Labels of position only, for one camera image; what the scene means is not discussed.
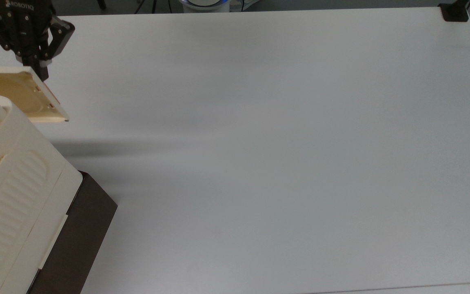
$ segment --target white plastic box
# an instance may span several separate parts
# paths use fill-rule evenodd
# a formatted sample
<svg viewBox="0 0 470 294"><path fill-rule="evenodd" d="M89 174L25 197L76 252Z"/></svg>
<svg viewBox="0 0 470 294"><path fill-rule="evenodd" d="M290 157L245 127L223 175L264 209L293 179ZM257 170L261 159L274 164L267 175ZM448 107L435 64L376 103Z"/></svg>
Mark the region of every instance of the white plastic box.
<svg viewBox="0 0 470 294"><path fill-rule="evenodd" d="M56 108L57 118L52 120L65 120L59 119L59 112L67 119L31 69L0 68L0 72L25 72L27 82L37 83L28 86L44 91L50 99L43 102L47 103L44 109ZM37 113L32 117L40 121ZM63 227L81 182L81 173L10 99L0 96L0 294L27 292Z"/></svg>

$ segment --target black cable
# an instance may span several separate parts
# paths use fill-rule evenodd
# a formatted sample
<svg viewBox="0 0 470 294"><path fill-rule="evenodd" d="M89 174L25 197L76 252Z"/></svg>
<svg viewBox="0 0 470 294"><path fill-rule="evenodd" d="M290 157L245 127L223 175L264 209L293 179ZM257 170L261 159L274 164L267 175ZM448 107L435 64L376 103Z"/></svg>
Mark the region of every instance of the black cable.
<svg viewBox="0 0 470 294"><path fill-rule="evenodd" d="M144 1L145 1L145 0L142 0L142 1L140 2L139 6L137 7L137 10L135 11L134 14L137 14L137 13L139 12L139 9L140 9L140 7L142 6L142 4L144 4Z"/></svg>
<svg viewBox="0 0 470 294"><path fill-rule="evenodd" d="M134 12L134 14L137 14L142 6L142 4L144 4L145 0L142 0L139 4L139 6L137 7L137 10ZM155 13L155 5L157 5L157 0L153 0L153 5L151 6L151 13Z"/></svg>

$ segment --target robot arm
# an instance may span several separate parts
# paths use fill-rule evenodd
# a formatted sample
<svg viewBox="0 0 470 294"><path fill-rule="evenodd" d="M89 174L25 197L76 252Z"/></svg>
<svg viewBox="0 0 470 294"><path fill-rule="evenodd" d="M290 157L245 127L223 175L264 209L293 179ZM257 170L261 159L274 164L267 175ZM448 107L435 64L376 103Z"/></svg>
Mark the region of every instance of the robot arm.
<svg viewBox="0 0 470 294"><path fill-rule="evenodd" d="M63 51L74 30L73 24L56 17L50 0L0 0L1 47L12 50L41 80L48 78L47 65Z"/></svg>

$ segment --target black clamp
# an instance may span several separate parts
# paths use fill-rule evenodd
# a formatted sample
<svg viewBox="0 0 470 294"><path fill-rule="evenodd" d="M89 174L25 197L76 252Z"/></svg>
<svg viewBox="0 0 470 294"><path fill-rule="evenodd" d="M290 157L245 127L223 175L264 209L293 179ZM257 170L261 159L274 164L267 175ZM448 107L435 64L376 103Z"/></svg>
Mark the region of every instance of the black clamp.
<svg viewBox="0 0 470 294"><path fill-rule="evenodd" d="M467 5L469 0L457 0L453 4L441 3L438 6L442 9L443 19L446 22L466 22L469 20Z"/></svg>
<svg viewBox="0 0 470 294"><path fill-rule="evenodd" d="M41 80L48 78L47 65L63 51L74 30L73 24L54 15L50 0L0 0L1 47L12 50Z"/></svg>

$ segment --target white table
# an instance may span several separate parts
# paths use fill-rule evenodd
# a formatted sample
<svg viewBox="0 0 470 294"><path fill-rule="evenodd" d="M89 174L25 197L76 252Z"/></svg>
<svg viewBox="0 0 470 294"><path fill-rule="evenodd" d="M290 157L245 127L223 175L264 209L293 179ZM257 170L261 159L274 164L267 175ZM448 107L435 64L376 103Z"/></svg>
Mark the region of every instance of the white table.
<svg viewBox="0 0 470 294"><path fill-rule="evenodd" d="M39 128L119 204L84 294L470 283L470 21L66 20L47 84L71 121Z"/></svg>

